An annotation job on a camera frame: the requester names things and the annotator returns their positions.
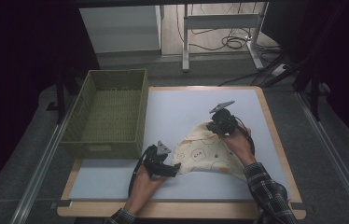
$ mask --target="sleeve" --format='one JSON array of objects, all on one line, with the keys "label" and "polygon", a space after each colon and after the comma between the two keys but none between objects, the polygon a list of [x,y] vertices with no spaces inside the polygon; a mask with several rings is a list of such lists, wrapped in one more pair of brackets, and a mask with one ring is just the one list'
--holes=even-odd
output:
[{"label": "sleeve", "polygon": [[285,187],[273,181],[261,163],[246,166],[244,174],[251,195],[264,210],[263,223],[298,223],[288,207]]},{"label": "sleeve", "polygon": [[132,224],[136,216],[120,208],[113,216],[105,220],[105,224]]}]

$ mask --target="wooden floor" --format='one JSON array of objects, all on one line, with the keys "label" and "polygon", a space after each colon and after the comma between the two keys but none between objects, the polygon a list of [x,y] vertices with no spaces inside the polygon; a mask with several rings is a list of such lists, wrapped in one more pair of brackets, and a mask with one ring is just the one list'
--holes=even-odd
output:
[{"label": "wooden floor", "polygon": [[[263,3],[233,3],[233,4],[193,4],[188,5],[188,15],[212,15],[212,14],[245,14],[258,13]],[[161,21],[161,54],[179,55],[182,54],[184,39],[184,6],[164,6],[164,16]],[[221,30],[189,30],[188,42],[190,53],[218,53],[218,52],[248,52],[243,46],[244,41],[230,43],[236,48],[223,47],[228,36],[245,38],[253,29],[221,29]],[[260,33],[258,44],[262,46],[277,46],[273,40],[265,34]]]}]

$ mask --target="hand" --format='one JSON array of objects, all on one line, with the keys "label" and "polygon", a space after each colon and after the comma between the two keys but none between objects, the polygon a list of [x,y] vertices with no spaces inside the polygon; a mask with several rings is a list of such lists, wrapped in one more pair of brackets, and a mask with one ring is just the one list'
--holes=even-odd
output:
[{"label": "hand", "polygon": [[235,153],[244,166],[257,162],[256,158],[251,152],[249,142],[245,138],[244,134],[238,129],[235,129],[231,135],[219,135],[218,137],[227,145],[230,151]]},{"label": "hand", "polygon": [[131,197],[125,203],[124,209],[136,215],[166,179],[166,176],[160,176],[152,180],[146,167],[142,164],[137,171]]}]

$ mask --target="dark background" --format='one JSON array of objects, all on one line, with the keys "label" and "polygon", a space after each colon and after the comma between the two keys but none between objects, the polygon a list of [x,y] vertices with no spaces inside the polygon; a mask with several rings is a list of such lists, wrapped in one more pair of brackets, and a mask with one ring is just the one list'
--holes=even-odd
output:
[{"label": "dark background", "polygon": [[[39,93],[60,75],[82,77],[99,69],[76,5],[31,2],[0,2],[0,171],[32,119]],[[263,29],[298,62],[323,29],[332,2],[291,5],[295,3],[271,4],[266,21],[272,23]],[[345,5],[321,49],[318,68],[331,88],[329,103],[349,127],[349,3]]]}]

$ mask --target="basket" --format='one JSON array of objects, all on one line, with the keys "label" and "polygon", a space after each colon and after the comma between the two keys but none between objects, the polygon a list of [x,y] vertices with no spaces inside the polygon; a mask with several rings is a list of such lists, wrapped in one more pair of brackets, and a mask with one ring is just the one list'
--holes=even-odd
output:
[{"label": "basket", "polygon": [[138,159],[146,121],[146,70],[90,71],[59,146],[77,159]]}]

